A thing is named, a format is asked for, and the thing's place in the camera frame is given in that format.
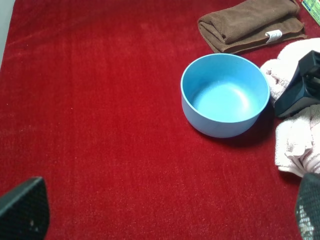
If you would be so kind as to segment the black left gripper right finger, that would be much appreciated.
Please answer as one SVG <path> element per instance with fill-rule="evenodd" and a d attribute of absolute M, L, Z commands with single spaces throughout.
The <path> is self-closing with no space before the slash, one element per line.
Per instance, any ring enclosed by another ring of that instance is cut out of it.
<path fill-rule="evenodd" d="M 303 240 L 320 238 L 320 175 L 306 173 L 301 179 L 295 204 L 295 219 Z"/>

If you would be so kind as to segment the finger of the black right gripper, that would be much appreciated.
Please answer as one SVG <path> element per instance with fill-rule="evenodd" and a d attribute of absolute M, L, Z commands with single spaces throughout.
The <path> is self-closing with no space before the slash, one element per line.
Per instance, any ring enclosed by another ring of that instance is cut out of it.
<path fill-rule="evenodd" d="M 282 95 L 274 103 L 274 112 L 276 117 L 282 119 L 288 118 L 307 107 L 318 105 L 299 105 L 298 101 L 302 95 L 301 90 L 302 77 L 297 74 L 294 76 L 293 80 L 282 93 Z"/>

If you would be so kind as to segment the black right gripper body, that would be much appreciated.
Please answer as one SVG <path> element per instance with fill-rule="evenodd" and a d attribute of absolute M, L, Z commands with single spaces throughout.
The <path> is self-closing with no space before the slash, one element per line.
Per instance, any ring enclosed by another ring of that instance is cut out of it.
<path fill-rule="evenodd" d="M 302 80 L 299 105 L 314 105 L 320 103 L 320 53 L 311 50 L 298 62 Z"/>

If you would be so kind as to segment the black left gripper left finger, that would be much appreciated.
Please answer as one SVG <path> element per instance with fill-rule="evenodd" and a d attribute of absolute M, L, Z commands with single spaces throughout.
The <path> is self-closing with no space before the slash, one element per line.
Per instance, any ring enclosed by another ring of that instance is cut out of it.
<path fill-rule="evenodd" d="M 31 177 L 0 196 L 2 240 L 44 240 L 50 207 L 43 177 Z"/>

